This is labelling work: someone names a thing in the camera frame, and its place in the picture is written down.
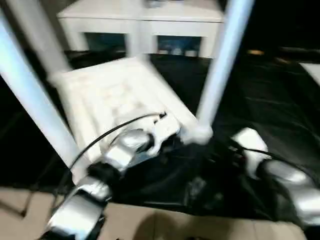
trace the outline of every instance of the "black wire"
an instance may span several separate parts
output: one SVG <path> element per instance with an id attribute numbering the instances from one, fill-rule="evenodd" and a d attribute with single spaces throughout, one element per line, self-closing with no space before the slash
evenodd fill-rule
<path id="1" fill-rule="evenodd" d="M 162 113 L 150 113 L 150 114 L 146 114 L 146 115 L 143 115 L 143 116 L 139 116 L 139 117 L 136 117 L 132 120 L 129 120 L 129 121 L 126 121 L 108 131 L 106 131 L 105 133 L 103 133 L 101 136 L 97 137 L 95 140 L 93 140 L 88 146 L 86 146 L 77 156 L 76 158 L 73 160 L 73 162 L 71 163 L 70 167 L 65 171 L 65 173 L 63 174 L 62 178 L 61 178 L 61 181 L 54 193 L 54 200 L 53 200 L 53 203 L 51 205 L 51 209 L 50 209 L 50 213 L 52 213 L 53 209 L 56 207 L 56 203 L 57 203 L 57 199 L 58 199 L 58 194 L 61 190 L 61 188 L 66 184 L 66 181 L 69 177 L 69 175 L 71 174 L 71 169 L 75 166 L 75 164 L 78 162 L 78 160 L 82 157 L 82 155 L 88 151 L 93 145 L 95 145 L 97 142 L 99 142 L 100 140 L 102 140 L 103 138 L 105 138 L 106 136 L 108 136 L 109 134 L 113 133 L 114 131 L 128 125 L 128 124 L 131 124 L 137 120 L 140 120 L 140 119 L 143 119 L 143 118 L 146 118 L 146 117 L 152 117 L 152 116 L 160 116 L 162 117 L 164 114 Z"/>

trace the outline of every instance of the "white vertical bar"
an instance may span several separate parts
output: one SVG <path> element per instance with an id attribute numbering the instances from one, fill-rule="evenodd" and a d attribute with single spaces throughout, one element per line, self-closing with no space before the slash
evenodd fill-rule
<path id="1" fill-rule="evenodd" d="M 253 4 L 254 0 L 228 1 L 220 49 L 209 67 L 196 114 L 203 130 L 210 129 L 215 119 Z"/>
<path id="2" fill-rule="evenodd" d="M 43 87 L 25 60 L 0 10 L 0 73 L 46 139 L 70 166 L 79 149 Z M 72 170 L 74 180 L 83 177 L 89 160 L 83 158 Z"/>
<path id="3" fill-rule="evenodd" d="M 68 61 L 39 0 L 9 0 L 7 3 L 48 76 L 69 71 Z"/>

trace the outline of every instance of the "beige floor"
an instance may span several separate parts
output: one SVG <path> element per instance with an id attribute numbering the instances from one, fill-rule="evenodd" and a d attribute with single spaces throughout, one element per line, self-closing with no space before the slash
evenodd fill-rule
<path id="1" fill-rule="evenodd" d="M 0 188 L 0 200 L 22 208 L 28 192 Z M 37 193 L 24 219 L 0 209 L 0 240 L 34 240 L 44 230 L 52 196 Z M 305 240 L 293 224 L 222 217 L 198 217 L 166 210 L 109 204 L 100 240 Z"/>

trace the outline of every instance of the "white cabinet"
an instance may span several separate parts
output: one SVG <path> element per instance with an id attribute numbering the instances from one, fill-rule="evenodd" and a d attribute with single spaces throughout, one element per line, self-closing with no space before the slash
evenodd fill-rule
<path id="1" fill-rule="evenodd" d="M 145 8 L 143 1 L 79 0 L 58 14 L 72 50 L 88 50 L 84 33 L 123 34 L 128 57 L 157 53 L 158 36 L 199 37 L 198 55 L 214 57 L 223 13 L 214 0 L 167 0 Z"/>

